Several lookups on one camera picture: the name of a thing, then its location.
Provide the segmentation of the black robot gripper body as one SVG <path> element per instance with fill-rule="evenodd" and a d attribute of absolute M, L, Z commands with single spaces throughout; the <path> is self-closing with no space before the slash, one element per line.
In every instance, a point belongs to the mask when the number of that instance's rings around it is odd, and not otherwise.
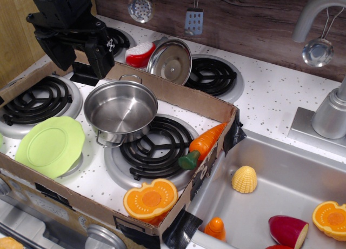
<path fill-rule="evenodd" d="M 40 45 L 84 45 L 95 39 L 106 45 L 105 23 L 91 14 L 91 0 L 33 0 L 38 12 L 26 21 Z"/>

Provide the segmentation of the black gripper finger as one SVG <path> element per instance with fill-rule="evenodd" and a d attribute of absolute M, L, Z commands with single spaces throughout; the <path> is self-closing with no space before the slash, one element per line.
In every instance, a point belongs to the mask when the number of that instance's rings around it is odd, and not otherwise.
<path fill-rule="evenodd" d="M 66 34 L 40 36 L 36 39 L 43 51 L 56 64 L 57 67 L 66 71 L 76 59 L 73 48 L 73 37 Z"/>
<path fill-rule="evenodd" d="M 114 41 L 109 36 L 89 36 L 84 44 L 84 53 L 97 78 L 105 78 L 113 68 Z"/>

